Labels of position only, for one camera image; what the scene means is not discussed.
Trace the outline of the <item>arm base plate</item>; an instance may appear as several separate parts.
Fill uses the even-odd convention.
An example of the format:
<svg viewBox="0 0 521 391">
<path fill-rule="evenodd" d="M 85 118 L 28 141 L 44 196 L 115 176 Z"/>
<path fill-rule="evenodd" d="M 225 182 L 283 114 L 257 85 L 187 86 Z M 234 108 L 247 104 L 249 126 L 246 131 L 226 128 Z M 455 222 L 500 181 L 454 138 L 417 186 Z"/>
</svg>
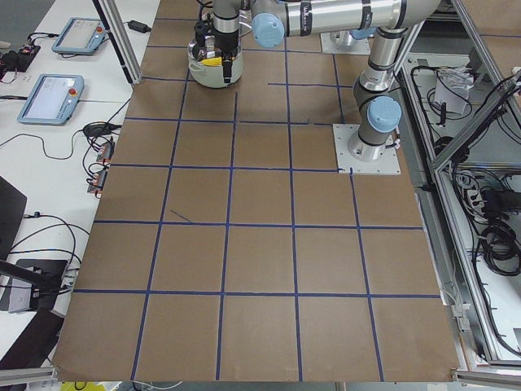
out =
<svg viewBox="0 0 521 391">
<path fill-rule="evenodd" d="M 370 44 L 367 37 L 356 39 L 349 31 L 322 33 L 322 52 L 327 54 L 369 55 Z"/>
<path fill-rule="evenodd" d="M 333 124 L 332 127 L 337 167 L 340 174 L 401 174 L 391 135 L 388 135 L 385 144 L 372 147 L 359 139 L 358 124 Z"/>
</svg>

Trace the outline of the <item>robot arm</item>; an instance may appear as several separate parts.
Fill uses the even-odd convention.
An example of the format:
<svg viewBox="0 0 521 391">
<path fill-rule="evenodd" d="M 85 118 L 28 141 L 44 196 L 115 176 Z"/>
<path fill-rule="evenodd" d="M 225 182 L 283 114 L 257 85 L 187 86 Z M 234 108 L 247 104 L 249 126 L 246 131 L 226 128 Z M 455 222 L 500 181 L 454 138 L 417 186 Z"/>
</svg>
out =
<svg viewBox="0 0 521 391">
<path fill-rule="evenodd" d="M 199 13 L 187 47 L 190 74 L 200 85 L 217 89 L 242 76 L 241 11 L 250 11 L 252 36 L 264 48 L 278 46 L 285 37 L 374 29 L 367 68 L 353 88 L 361 124 L 348 140 L 353 158 L 374 162 L 401 120 L 400 105 L 386 93 L 404 33 L 438 6 L 437 1 L 214 1 L 209 13 Z"/>
</svg>

